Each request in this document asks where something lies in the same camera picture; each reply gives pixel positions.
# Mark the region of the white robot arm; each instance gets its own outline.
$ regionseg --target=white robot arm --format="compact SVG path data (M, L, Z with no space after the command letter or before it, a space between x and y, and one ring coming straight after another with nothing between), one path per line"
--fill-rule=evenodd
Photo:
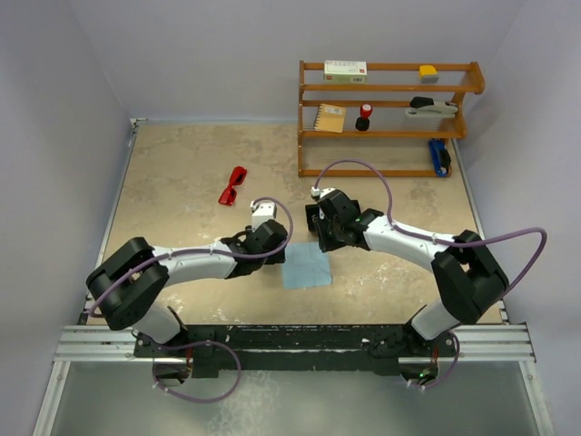
M252 205L251 225L230 238L190 248L150 246L132 238L93 271L86 285L112 330L132 327L158 343L181 332L175 312L155 301L160 291L200 279L232 279L249 275L264 264L284 263L288 234L275 221L276 204ZM265 257L265 253L280 250Z
M422 308L407 324L423 340L431 341L460 323L476 323L508 287L487 247L459 249L436 242L471 243L480 240L476 233L454 236L397 223L399 229L427 236L430 243L397 231L380 211L362 212L357 201L338 189L312 190L311 195L317 203L306 206L307 221L323 252L359 247L393 254L434 274L440 300Z

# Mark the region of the blue towel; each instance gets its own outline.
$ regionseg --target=blue towel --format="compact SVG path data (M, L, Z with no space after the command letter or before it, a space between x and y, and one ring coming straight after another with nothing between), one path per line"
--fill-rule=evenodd
M282 265L284 289L310 288L331 284L329 256L318 243L290 243Z

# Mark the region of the blue tool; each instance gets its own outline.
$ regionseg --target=blue tool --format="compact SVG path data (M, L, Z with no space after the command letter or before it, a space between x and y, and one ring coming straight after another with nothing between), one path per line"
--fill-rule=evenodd
M452 160L450 153L446 150L444 141L441 139L430 139L429 154L432 156L432 163L434 164L434 171L439 177L448 177Z

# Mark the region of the red goggles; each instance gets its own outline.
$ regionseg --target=red goggles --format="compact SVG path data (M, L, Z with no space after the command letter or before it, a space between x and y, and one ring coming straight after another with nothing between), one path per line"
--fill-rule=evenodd
M246 168L241 166L237 166L232 170L230 181L228 182L228 187L224 189L224 192L220 196L218 203L225 204L227 206L232 206L234 204L234 200L236 200L236 190L234 189L234 186L241 185L244 182L247 172L248 171Z

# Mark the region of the spiral notepad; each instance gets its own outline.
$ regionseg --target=spiral notepad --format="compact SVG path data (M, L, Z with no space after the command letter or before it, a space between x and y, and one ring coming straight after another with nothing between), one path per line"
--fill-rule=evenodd
M347 110L344 107L331 106L330 104L321 104L315 120L315 130L320 132L343 132L345 123L345 114Z

